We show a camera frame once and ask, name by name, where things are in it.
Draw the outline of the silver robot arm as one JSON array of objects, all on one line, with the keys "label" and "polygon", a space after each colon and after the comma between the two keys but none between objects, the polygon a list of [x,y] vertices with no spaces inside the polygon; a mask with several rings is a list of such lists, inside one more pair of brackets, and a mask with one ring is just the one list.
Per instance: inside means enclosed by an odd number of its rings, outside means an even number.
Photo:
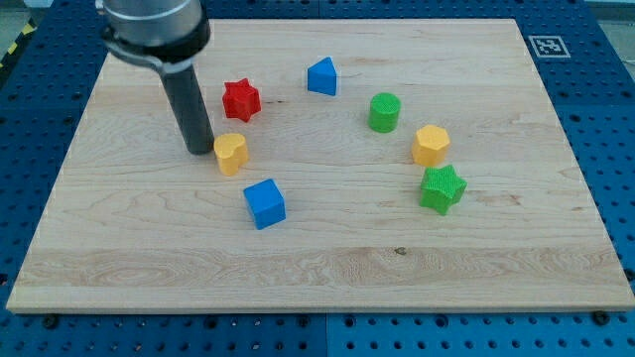
[{"label": "silver robot arm", "polygon": [[193,58],[211,28],[199,0],[97,0],[106,20],[101,38],[111,54],[158,74],[188,151],[202,155],[214,141]]}]

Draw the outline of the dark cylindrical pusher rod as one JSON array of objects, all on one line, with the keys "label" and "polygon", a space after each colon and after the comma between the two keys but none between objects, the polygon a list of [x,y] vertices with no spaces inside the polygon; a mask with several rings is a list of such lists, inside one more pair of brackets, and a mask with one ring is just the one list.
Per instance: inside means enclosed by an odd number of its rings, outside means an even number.
[{"label": "dark cylindrical pusher rod", "polygon": [[209,153],[214,136],[192,63],[166,64],[160,78],[188,151]]}]

